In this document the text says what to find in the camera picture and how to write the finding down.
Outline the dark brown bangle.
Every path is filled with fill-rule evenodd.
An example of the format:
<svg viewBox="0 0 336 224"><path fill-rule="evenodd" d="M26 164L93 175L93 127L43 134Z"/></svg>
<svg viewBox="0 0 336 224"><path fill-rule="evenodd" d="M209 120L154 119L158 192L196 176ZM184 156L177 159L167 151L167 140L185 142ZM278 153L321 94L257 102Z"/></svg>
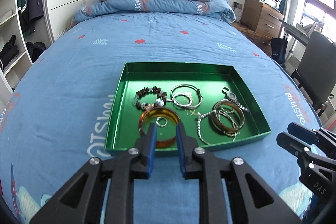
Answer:
<svg viewBox="0 0 336 224"><path fill-rule="evenodd" d="M243 111L229 100L221 100L214 104L210 117L214 126L228 137L236 136L245 125Z"/></svg>

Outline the thin silver bangle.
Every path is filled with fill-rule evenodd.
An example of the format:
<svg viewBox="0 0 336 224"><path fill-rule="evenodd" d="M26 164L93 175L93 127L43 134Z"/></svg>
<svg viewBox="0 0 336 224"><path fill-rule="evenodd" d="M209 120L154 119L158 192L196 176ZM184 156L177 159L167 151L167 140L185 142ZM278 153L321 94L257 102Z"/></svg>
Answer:
<svg viewBox="0 0 336 224"><path fill-rule="evenodd" d="M193 97L192 94L189 92L176 92L176 90L180 89L180 88L188 88L193 90L194 92L196 92L197 98L198 98L198 103L194 104L193 103ZM179 102L178 98L179 97L183 97L187 99L187 103L182 103ZM199 88L197 88L196 86L192 85L192 84L180 84L180 85L176 85L175 87L173 87L170 91L170 99L171 102L173 102L173 104L175 104L175 106L181 108L181 109L186 109L186 110L195 110L196 108L198 108L202 101L203 101L203 96L201 93L201 90Z"/></svg>

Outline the white open wardrobe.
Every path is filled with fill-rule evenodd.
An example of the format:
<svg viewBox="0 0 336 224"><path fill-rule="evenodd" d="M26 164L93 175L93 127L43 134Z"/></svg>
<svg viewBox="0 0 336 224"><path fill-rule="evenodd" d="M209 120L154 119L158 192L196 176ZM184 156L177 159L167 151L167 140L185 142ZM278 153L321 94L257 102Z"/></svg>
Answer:
<svg viewBox="0 0 336 224"><path fill-rule="evenodd" d="M83 0L1 0L1 96L14 92L37 59L71 25Z"/></svg>

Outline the folded blue duvet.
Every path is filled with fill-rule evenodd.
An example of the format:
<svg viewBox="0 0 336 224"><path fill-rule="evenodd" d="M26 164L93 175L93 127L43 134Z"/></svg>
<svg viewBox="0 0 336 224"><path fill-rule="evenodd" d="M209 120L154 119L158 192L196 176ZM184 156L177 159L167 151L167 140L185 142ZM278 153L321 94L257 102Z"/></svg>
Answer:
<svg viewBox="0 0 336 224"><path fill-rule="evenodd" d="M232 23L236 15L227 0L96 0L75 11L72 23L121 12L168 12L209 16Z"/></svg>

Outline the dark chair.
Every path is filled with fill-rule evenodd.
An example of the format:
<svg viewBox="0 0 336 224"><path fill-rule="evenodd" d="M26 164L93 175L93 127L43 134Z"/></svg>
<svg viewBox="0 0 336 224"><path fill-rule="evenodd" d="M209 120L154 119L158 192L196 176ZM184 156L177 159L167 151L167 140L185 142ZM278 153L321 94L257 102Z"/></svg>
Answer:
<svg viewBox="0 0 336 224"><path fill-rule="evenodd" d="M298 68L291 74L312 101L320 117L328 106L327 99L335 87L335 44L313 31Z"/></svg>

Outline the silver chain wristwatch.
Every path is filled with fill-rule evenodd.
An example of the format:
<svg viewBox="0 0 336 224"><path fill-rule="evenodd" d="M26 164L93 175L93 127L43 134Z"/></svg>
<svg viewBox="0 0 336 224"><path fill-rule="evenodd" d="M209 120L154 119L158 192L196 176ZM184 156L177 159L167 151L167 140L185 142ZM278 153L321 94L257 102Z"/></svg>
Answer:
<svg viewBox="0 0 336 224"><path fill-rule="evenodd" d="M245 106L243 106L239 101L238 98L236 96L235 93L233 93L232 91L230 91L230 89L226 86L222 87L222 92L225 95L225 99L233 102L234 104L236 104L242 111L244 111L245 113L249 113L249 109Z"/></svg>

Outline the green jewelry tray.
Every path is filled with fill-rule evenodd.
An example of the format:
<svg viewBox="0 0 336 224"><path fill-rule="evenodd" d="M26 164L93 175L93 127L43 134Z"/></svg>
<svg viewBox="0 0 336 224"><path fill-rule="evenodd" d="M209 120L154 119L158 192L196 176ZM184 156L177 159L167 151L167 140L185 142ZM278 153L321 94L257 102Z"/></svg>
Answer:
<svg viewBox="0 0 336 224"><path fill-rule="evenodd" d="M106 133L105 149L118 153L157 126L157 153L177 151L175 125L214 151L264 139L270 126L232 66L137 62L123 66Z"/></svg>

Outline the dark tote bag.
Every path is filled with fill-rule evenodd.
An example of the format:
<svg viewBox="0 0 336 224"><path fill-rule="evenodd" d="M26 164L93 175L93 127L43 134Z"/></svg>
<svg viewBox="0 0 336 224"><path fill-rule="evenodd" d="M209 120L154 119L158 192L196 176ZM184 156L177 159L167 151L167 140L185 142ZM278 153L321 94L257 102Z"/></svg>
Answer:
<svg viewBox="0 0 336 224"><path fill-rule="evenodd" d="M287 39L272 38L271 39L271 59L282 65L285 62L286 49L288 45Z"/></svg>

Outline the wooden drawer nightstand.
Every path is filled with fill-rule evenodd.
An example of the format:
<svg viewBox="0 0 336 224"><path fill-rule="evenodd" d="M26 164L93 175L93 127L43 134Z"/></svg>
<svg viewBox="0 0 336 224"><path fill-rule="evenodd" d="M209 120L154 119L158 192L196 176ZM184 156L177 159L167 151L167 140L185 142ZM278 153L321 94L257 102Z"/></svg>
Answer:
<svg viewBox="0 0 336 224"><path fill-rule="evenodd" d="M258 34L277 38L283 19L284 15L269 5L255 0L245 0L240 23Z"/></svg>

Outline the twisted silver bangle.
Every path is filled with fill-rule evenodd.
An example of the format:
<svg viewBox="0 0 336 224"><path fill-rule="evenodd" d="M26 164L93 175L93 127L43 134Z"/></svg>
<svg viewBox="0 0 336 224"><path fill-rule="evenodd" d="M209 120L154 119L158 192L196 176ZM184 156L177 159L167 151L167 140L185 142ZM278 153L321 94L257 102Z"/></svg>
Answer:
<svg viewBox="0 0 336 224"><path fill-rule="evenodd" d="M237 124L236 124L235 120L231 116L231 114L234 113L233 109L232 110L227 110L222 105L220 105L220 106L218 106L217 111L218 111L218 114L217 114L218 120L220 120L221 117L224 117L224 118L226 118L227 120L230 121L233 128L237 127ZM230 132L224 131L224 130L222 130L222 133L224 133L224 135L226 135L227 137L231 137L232 141L235 141L237 135L240 134L240 132L238 132L238 131L235 132L235 133L230 133Z"/></svg>

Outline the amber orange bangle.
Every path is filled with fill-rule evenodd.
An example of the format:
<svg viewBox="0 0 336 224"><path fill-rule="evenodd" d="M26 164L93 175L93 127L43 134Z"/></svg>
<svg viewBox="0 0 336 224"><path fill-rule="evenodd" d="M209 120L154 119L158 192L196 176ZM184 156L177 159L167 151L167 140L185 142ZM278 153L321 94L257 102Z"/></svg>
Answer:
<svg viewBox="0 0 336 224"><path fill-rule="evenodd" d="M145 136L145 130L149 128L149 124L154 123L158 129L156 148L169 148L175 145L176 136L168 133L168 130L181 122L180 116L174 110L154 107L141 114L138 121L138 132L140 136Z"/></svg>

